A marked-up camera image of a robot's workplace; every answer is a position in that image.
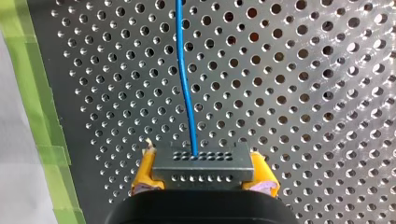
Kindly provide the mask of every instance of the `hole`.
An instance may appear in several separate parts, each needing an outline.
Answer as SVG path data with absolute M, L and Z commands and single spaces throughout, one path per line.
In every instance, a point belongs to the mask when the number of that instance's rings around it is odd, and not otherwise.
M 286 21 L 287 24 L 290 24 L 290 23 L 292 23 L 292 22 L 294 21 L 294 17 L 292 17 L 292 16 L 287 16 L 286 19 L 285 19 L 285 21 Z
M 337 16 L 344 16 L 344 14 L 346 14 L 346 10 L 343 7 L 340 7 L 337 9 L 336 13 Z
M 123 7 L 117 7 L 116 14 L 118 17 L 123 17 L 125 15 L 125 9 Z
M 304 10 L 306 8 L 306 1 L 304 1 L 304 0 L 297 1 L 296 8 L 298 10 Z
M 265 145 L 265 144 L 267 144 L 267 142 L 268 142 L 268 139 L 265 136 L 261 136 L 259 138 L 259 144 L 260 145 Z
M 285 77 L 283 75 L 278 75 L 275 78 L 276 84 L 282 84 L 285 82 Z
M 261 60 L 262 60 L 262 59 L 260 58 L 259 55 L 254 55 L 253 57 L 251 57 L 251 63 L 252 63 L 253 65 L 259 64 Z
M 361 23 L 361 20 L 354 17 L 354 18 L 349 19 L 349 21 L 347 22 L 347 25 L 349 26 L 349 28 L 353 29 L 353 28 L 358 27 L 360 23 Z
M 308 102 L 309 101 L 309 95 L 308 94 L 306 94 L 306 93 L 304 93 L 304 94 L 301 94 L 300 95 L 300 102 L 301 103 L 306 103 L 306 102 Z
M 262 51 L 268 51 L 270 49 L 271 49 L 271 45 L 269 45 L 269 44 L 262 45 Z
M 213 47 L 215 47 L 215 41 L 213 41 L 213 39 L 207 39 L 205 41 L 205 47 L 207 49 L 213 49 Z
M 164 48 L 164 52 L 165 52 L 166 54 L 172 54 L 173 51 L 174 51 L 174 49 L 173 49 L 173 47 L 170 46 L 170 45 L 167 45 L 167 46 L 165 46 L 165 48 Z
M 331 21 L 325 21 L 325 22 L 323 22 L 323 24 L 322 24 L 322 30 L 323 30 L 323 31 L 329 32 L 329 31 L 332 30 L 332 28 L 333 28 L 333 24 L 332 24 Z
M 201 19 L 202 25 L 208 26 L 212 23 L 212 18 L 210 16 L 203 16 Z
M 275 30 L 273 31 L 273 37 L 274 37 L 275 39 L 279 39 L 280 37 L 282 37 L 282 35 L 283 35 L 283 32 L 282 32 L 281 29 L 275 29 Z
M 263 20 L 262 21 L 262 28 L 267 27 L 270 24 L 270 22 L 268 20 Z
M 231 22 L 233 21 L 233 13 L 232 12 L 226 12 L 224 13 L 224 20 L 226 22 Z
M 284 58 L 285 58 L 285 56 L 284 56 L 283 53 L 281 53 L 281 52 L 278 52 L 278 53 L 276 53 L 276 54 L 274 55 L 274 60 L 275 60 L 277 63 L 282 62 Z
M 306 58 L 306 57 L 308 57 L 308 50 L 306 50 L 306 49 L 300 49 L 299 51 L 298 51 L 298 57 L 299 57 L 299 59 L 304 59 L 304 58 Z
M 194 49 L 194 45 L 191 42 L 187 42 L 184 45 L 184 50 L 186 50 L 186 51 L 192 51 L 193 49 Z
M 332 113 L 330 113 L 330 112 L 325 113 L 323 115 L 323 120 L 326 121 L 326 122 L 332 121 L 333 119 L 334 119 L 334 115 Z
M 161 25 L 160 25 L 161 32 L 167 33 L 169 31 L 169 29 L 170 29 L 170 27 L 169 27 L 168 23 L 166 23 L 166 22 L 161 23 Z
M 357 52 L 359 50 L 360 46 L 357 43 L 350 43 L 347 47 L 346 50 L 349 53 Z
M 332 94 L 331 91 L 325 91 L 325 92 L 323 93 L 323 99 L 324 99 L 325 101 L 330 101 L 330 100 L 332 100 L 332 98 L 333 98 L 333 94 Z
M 374 22 L 377 25 L 383 24 L 388 20 L 388 16 L 386 14 L 379 14 L 377 16 L 375 16 L 374 18 Z
M 251 42 L 256 42 L 256 41 L 258 41 L 259 40 L 259 34 L 257 34 L 257 33 L 251 33 L 250 34 L 250 36 L 249 36 L 249 40 L 251 41 Z
M 134 10 L 136 10 L 137 13 L 143 13 L 145 11 L 145 5 L 138 3 L 136 4 L 136 7 L 134 8 Z
M 308 28 L 305 25 L 300 25 L 297 27 L 297 34 L 298 35 L 305 35 L 308 32 Z
M 213 11 L 219 11 L 219 9 L 220 9 L 219 3 L 213 3 L 212 4 L 212 10 Z
M 322 53 L 326 56 L 332 55 L 333 49 L 331 46 L 326 46 L 323 48 Z
M 278 14 L 281 10 L 282 10 L 282 7 L 279 4 L 273 4 L 271 6 L 271 12 L 275 15 Z
M 254 85 L 254 86 L 258 87 L 258 86 L 260 86 L 261 84 L 262 84 L 262 79 L 261 79 L 260 77 L 255 77 L 255 78 L 253 79 L 253 85 Z
M 305 82 L 309 79 L 309 75 L 306 72 L 302 72 L 300 73 L 300 75 L 298 76 L 298 79 L 302 82 Z
M 257 10 L 254 7 L 251 7 L 250 9 L 247 10 L 247 17 L 249 19 L 253 19 L 257 16 Z
M 321 0 L 321 4 L 322 4 L 324 7 L 328 7 L 329 5 L 332 4 L 332 0 Z
M 278 104 L 283 105 L 283 104 L 286 103 L 286 97 L 285 96 L 279 96 L 279 97 L 277 97 L 276 101 L 277 101 Z
M 256 106 L 262 106 L 264 105 L 264 100 L 262 98 L 257 98 L 255 101 Z
M 157 0 L 155 3 L 155 7 L 159 10 L 162 10 L 165 8 L 165 1 L 163 0 Z
M 241 81 L 239 81 L 238 79 L 233 80 L 232 87 L 234 89 L 241 87 Z
M 228 44 L 229 46 L 232 46 L 232 45 L 236 44 L 236 37 L 233 36 L 233 35 L 229 35 L 229 36 L 227 37 L 227 44 Z
M 277 121 L 278 121 L 278 123 L 279 123 L 280 125 L 283 125 L 283 124 L 286 124 L 286 123 L 288 122 L 288 118 L 286 118 L 285 116 L 280 116 L 280 117 L 277 119 Z

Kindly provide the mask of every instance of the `yellow clip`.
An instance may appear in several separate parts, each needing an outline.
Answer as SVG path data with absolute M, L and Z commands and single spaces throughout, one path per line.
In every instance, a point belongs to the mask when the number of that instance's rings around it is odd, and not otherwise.
M 253 181 L 243 183 L 242 189 L 250 189 L 261 182 L 272 181 L 276 183 L 276 188 L 271 189 L 271 196 L 275 197 L 280 189 L 280 185 L 267 162 L 265 162 L 264 156 L 259 152 L 252 152 L 250 153 L 250 157 L 254 166 Z
M 132 189 L 138 184 L 145 184 L 154 188 L 165 189 L 165 185 L 162 181 L 156 181 L 151 178 L 151 168 L 154 163 L 156 149 L 152 146 L 151 141 L 148 141 L 148 149 L 144 151 L 140 168 L 137 171 L 134 182 L 132 183 Z

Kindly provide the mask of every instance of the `wire insulation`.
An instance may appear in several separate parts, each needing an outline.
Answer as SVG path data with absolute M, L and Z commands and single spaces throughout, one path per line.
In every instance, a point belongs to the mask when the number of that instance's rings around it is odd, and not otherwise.
M 187 109 L 187 117 L 189 120 L 189 131 L 191 141 L 192 156 L 198 155 L 198 143 L 196 136 L 194 110 L 190 97 L 190 85 L 184 66 L 184 48 L 183 48 L 183 4 L 182 0 L 176 0 L 176 35 L 177 35 L 177 62 L 178 72 L 180 74 L 181 88 L 183 90 L 184 102 Z

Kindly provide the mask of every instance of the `silver surface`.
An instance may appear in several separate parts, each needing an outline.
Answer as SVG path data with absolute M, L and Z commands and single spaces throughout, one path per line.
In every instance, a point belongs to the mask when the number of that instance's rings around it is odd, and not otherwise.
M 0 223 L 56 224 L 12 65 L 0 31 Z
M 145 138 L 188 144 L 175 3 L 160 3 L 54 0 L 33 15 L 85 214 L 127 196 Z M 395 223 L 394 2 L 184 10 L 200 146 L 259 150 L 301 223 Z
M 253 179 L 247 144 L 203 148 L 197 157 L 189 148 L 157 148 L 152 175 L 167 189 L 241 189 Z

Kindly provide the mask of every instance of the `blue wire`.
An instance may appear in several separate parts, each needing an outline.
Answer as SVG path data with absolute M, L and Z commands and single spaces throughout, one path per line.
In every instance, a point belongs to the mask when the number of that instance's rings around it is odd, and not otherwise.
M 183 4 L 182 0 L 176 0 L 176 35 L 177 35 L 177 59 L 178 70 L 180 73 L 181 88 L 183 90 L 184 102 L 187 108 L 187 117 L 189 119 L 190 141 L 191 141 L 191 154 L 192 156 L 198 155 L 198 143 L 195 130 L 194 110 L 190 97 L 189 80 L 184 67 L 184 48 L 183 48 Z

